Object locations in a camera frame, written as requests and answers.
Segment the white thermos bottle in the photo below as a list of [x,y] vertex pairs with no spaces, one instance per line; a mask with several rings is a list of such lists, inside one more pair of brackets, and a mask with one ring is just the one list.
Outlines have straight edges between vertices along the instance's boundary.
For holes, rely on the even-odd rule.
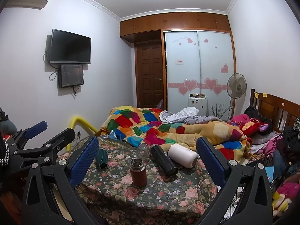
[[173,161],[187,169],[194,167],[199,158],[199,155],[195,151],[179,144],[173,144],[167,154]]

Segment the standing electric fan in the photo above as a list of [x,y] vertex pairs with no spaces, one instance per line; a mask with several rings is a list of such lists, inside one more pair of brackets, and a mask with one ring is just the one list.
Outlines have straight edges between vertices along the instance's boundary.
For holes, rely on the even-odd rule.
[[246,78],[240,73],[234,73],[227,81],[227,94],[230,97],[228,120],[232,118],[236,99],[242,97],[247,89]]

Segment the small wall monitor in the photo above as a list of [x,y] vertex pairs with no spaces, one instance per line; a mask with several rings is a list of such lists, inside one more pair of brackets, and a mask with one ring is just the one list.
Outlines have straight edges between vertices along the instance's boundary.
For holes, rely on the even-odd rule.
[[58,87],[74,87],[84,84],[83,65],[63,64],[60,65],[57,72]]

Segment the yellow padded rail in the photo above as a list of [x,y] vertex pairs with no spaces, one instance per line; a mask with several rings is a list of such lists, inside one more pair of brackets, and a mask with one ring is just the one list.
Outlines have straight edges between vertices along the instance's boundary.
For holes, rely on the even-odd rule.
[[94,127],[91,123],[89,123],[87,120],[85,120],[83,117],[80,116],[74,116],[70,123],[69,123],[69,128],[73,129],[75,131],[75,135],[77,135],[77,131],[82,130],[85,133],[83,134],[86,136],[87,134],[89,135],[94,135],[95,133],[98,132],[98,129]]

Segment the blue booklet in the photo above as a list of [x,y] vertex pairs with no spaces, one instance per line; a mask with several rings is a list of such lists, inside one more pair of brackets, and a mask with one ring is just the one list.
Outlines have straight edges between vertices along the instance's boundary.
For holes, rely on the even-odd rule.
[[274,180],[274,167],[269,166],[269,167],[264,167],[266,171],[267,178],[269,180],[269,183],[272,183]]

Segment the yellow plush toy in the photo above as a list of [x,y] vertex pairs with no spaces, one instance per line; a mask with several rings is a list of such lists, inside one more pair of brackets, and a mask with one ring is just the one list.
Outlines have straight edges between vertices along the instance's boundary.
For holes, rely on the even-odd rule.
[[292,200],[285,196],[285,194],[279,194],[277,191],[272,196],[273,202],[273,217],[280,217],[289,208]]

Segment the large wall television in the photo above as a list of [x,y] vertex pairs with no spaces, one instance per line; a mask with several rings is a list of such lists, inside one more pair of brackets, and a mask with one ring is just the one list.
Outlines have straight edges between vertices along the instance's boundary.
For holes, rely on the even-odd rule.
[[54,64],[90,64],[90,37],[53,29],[48,51],[48,60]]

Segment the brown wooden door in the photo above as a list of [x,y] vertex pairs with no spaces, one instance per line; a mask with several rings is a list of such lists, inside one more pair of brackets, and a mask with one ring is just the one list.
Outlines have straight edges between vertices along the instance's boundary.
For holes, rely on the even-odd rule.
[[164,99],[161,42],[136,44],[135,73],[137,106],[156,107]]

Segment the white sliding wardrobe doors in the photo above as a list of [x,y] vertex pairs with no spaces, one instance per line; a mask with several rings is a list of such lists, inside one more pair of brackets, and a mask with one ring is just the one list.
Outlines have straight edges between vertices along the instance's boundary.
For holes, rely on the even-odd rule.
[[208,115],[228,119],[227,81],[235,72],[229,33],[167,31],[164,34],[167,71],[167,110],[188,107],[190,94],[205,94]]

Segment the grey white crumpled sheet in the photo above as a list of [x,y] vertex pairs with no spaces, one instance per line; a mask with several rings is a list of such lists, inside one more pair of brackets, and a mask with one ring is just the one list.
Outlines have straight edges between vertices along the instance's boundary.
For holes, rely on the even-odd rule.
[[205,124],[210,121],[221,121],[216,116],[200,116],[199,110],[195,107],[186,107],[177,113],[162,111],[159,115],[160,121],[165,124],[184,123],[186,125]]

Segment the wooden bed headboard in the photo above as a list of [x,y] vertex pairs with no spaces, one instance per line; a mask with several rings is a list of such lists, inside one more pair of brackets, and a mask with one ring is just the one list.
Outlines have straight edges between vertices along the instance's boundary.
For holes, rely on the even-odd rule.
[[250,105],[254,106],[263,117],[270,119],[273,130],[278,133],[283,132],[285,127],[293,126],[300,114],[298,104],[271,94],[258,93],[253,88]]

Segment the black thermos bottle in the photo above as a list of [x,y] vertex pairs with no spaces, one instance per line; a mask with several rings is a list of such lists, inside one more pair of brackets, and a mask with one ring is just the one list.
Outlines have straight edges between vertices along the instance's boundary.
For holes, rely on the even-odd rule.
[[160,145],[152,145],[150,147],[150,153],[152,158],[163,171],[165,177],[174,177],[178,173],[179,169],[174,165]]

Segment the red steel thermos cup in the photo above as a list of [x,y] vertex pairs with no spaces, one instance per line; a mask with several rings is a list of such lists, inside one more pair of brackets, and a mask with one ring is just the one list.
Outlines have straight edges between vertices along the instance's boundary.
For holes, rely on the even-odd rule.
[[147,184],[146,165],[139,159],[134,158],[130,163],[130,173],[135,186],[145,187]]

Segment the red plush toy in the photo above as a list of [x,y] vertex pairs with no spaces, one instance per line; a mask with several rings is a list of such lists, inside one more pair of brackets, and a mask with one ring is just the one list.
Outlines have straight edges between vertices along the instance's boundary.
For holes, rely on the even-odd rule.
[[261,122],[258,118],[251,118],[245,123],[239,126],[239,129],[247,137],[251,137],[257,134],[267,134],[272,131],[271,122]]

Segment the colourful patchwork blanket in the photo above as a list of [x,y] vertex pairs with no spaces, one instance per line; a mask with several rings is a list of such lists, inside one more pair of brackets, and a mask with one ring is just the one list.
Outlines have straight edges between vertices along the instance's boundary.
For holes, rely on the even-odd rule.
[[141,143],[149,146],[158,144],[168,151],[172,144],[179,144],[195,151],[198,138],[206,137],[227,159],[241,162],[250,154],[250,141],[237,126],[222,121],[163,123],[159,119],[161,112],[156,108],[115,107],[100,131],[107,134],[114,132],[118,140],[134,147]]

